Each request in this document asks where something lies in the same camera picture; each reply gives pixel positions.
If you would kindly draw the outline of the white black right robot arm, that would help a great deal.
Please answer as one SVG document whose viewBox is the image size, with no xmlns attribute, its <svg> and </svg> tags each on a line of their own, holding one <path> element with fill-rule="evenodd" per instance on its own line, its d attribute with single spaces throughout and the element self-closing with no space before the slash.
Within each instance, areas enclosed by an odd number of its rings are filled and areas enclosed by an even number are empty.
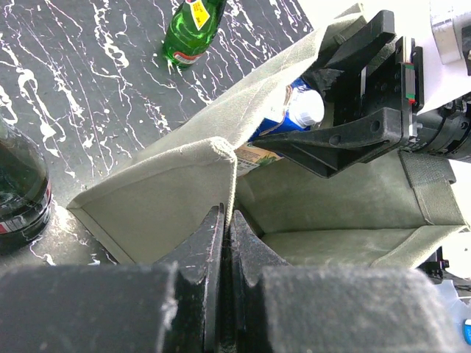
<svg viewBox="0 0 471 353">
<path fill-rule="evenodd" d="M 394 150 L 470 160 L 470 3 L 425 1 L 326 31 L 302 78 L 330 108 L 324 126 L 271 132 L 256 147 L 324 178 Z"/>
</svg>

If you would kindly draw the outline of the grey-green canvas bag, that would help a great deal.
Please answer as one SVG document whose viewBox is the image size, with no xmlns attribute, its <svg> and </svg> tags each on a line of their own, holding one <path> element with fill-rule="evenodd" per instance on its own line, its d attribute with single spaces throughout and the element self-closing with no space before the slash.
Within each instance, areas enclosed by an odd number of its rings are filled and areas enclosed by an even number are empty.
<svg viewBox="0 0 471 353">
<path fill-rule="evenodd" d="M 330 3 L 318 27 L 266 61 L 181 127 L 81 192 L 69 210 L 120 263 L 153 263 L 180 245 L 210 208 L 228 222 L 241 206 L 263 241 L 293 265 L 415 268 L 466 232 L 449 164 L 391 151 L 329 179 L 282 159 L 237 176 L 236 150 L 288 82 L 365 24 L 362 4 Z"/>
</svg>

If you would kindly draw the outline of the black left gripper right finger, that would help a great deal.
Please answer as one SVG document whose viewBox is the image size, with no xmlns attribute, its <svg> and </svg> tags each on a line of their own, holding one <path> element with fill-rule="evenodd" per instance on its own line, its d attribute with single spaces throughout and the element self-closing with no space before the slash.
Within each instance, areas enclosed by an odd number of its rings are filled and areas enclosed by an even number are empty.
<svg viewBox="0 0 471 353">
<path fill-rule="evenodd" d="M 289 265 L 230 225 L 239 352 L 465 352 L 439 292 L 418 270 Z"/>
</svg>

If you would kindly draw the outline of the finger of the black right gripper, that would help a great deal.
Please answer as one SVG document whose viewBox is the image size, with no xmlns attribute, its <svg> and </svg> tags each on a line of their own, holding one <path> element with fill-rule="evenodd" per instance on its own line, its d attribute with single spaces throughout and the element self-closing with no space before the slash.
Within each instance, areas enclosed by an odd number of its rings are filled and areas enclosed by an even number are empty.
<svg viewBox="0 0 471 353">
<path fill-rule="evenodd" d="M 384 107 L 325 129 L 256 138 L 253 145 L 273 151 L 318 177 L 331 178 L 357 163 L 369 163 L 406 144 L 411 111 Z"/>
<path fill-rule="evenodd" d="M 315 86 L 321 92 L 360 86 L 363 69 L 394 36 L 394 13 L 379 11 L 352 37 L 320 52 L 315 62 Z"/>
</svg>

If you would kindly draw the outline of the Fontana pineapple juice carton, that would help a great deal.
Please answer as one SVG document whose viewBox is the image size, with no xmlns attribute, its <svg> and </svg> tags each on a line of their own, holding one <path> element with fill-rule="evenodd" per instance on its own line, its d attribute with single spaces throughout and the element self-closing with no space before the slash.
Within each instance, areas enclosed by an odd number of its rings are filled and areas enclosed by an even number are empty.
<svg viewBox="0 0 471 353">
<path fill-rule="evenodd" d="M 275 152 L 254 146 L 253 141 L 256 138 L 316 129 L 320 127 L 324 115 L 325 104 L 320 93 L 302 78 L 295 79 L 286 86 L 283 106 L 271 107 L 268 115 L 252 133 L 249 140 L 235 151 L 238 160 L 237 175 L 241 177 L 256 168 L 269 165 L 282 158 Z"/>
</svg>

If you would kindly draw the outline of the dark cola bottle red label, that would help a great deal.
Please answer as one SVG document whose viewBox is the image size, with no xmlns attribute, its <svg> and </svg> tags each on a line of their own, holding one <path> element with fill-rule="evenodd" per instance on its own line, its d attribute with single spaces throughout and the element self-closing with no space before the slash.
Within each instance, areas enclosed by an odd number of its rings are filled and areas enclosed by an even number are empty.
<svg viewBox="0 0 471 353">
<path fill-rule="evenodd" d="M 1 254 L 36 239 L 51 215 L 49 171 L 36 144 L 1 120 Z"/>
</svg>

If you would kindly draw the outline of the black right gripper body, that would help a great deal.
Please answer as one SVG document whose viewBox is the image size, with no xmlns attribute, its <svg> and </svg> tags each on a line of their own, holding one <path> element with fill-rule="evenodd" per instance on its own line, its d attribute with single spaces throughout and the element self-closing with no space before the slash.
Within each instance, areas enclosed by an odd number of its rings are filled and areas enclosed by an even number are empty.
<svg viewBox="0 0 471 353">
<path fill-rule="evenodd" d="M 333 86 L 333 125 L 339 126 L 388 107 L 418 113 L 425 104 L 423 50 L 402 36 L 375 69 L 339 78 Z"/>
</svg>

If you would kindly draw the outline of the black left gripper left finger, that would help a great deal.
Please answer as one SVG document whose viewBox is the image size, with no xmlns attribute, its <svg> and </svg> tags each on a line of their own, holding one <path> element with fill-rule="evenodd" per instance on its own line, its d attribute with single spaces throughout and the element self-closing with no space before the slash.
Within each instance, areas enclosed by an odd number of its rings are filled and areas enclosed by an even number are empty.
<svg viewBox="0 0 471 353">
<path fill-rule="evenodd" d="M 224 208 L 152 265 L 26 267 L 1 277 L 3 352 L 217 352 Z"/>
</svg>

